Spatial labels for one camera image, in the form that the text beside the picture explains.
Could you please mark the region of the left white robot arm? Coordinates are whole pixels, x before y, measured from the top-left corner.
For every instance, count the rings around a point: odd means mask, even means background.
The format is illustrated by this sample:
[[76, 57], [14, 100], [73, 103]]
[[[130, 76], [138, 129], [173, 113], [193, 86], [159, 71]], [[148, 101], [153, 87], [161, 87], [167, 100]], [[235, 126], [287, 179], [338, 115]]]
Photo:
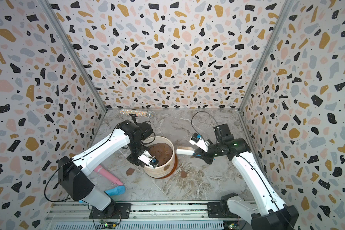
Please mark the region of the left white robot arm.
[[103, 161], [123, 147], [128, 147], [127, 160], [142, 167], [154, 169], [159, 161], [153, 157], [145, 139], [154, 131], [149, 122], [135, 123], [129, 120], [119, 123], [103, 140], [73, 158], [67, 156], [58, 162], [58, 182], [74, 201], [83, 201], [102, 213], [115, 211], [115, 201], [101, 191], [88, 176]]

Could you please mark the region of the cream ceramic pot with soil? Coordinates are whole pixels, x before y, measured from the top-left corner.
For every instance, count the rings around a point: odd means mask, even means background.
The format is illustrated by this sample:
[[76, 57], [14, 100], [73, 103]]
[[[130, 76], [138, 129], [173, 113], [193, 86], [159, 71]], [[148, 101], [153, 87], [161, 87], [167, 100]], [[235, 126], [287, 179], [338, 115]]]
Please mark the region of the cream ceramic pot with soil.
[[[161, 136], [147, 138], [146, 142], [150, 155], [155, 157], [159, 161], [159, 164], [154, 169], [145, 166], [143, 168], [145, 173], [152, 178], [159, 179], [160, 177], [164, 177], [171, 171], [171, 168], [174, 165], [174, 157], [176, 154], [172, 142]], [[170, 168], [167, 171], [164, 170], [167, 169], [164, 168], [165, 165], [170, 165]]]

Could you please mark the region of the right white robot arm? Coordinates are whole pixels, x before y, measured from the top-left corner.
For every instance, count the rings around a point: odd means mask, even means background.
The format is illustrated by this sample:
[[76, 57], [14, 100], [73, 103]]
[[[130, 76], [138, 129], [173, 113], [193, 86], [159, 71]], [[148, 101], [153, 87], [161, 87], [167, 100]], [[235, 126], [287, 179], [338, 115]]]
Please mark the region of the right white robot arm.
[[204, 140], [198, 133], [193, 134], [189, 142], [198, 148], [192, 156], [207, 164], [212, 164], [216, 157], [228, 157], [243, 177], [256, 202], [252, 205], [238, 195], [226, 195], [221, 198], [222, 213], [241, 217], [254, 230], [293, 230], [299, 217], [297, 209], [287, 205], [274, 191], [260, 170], [247, 142], [242, 138], [235, 139], [227, 124], [213, 129], [216, 143]]

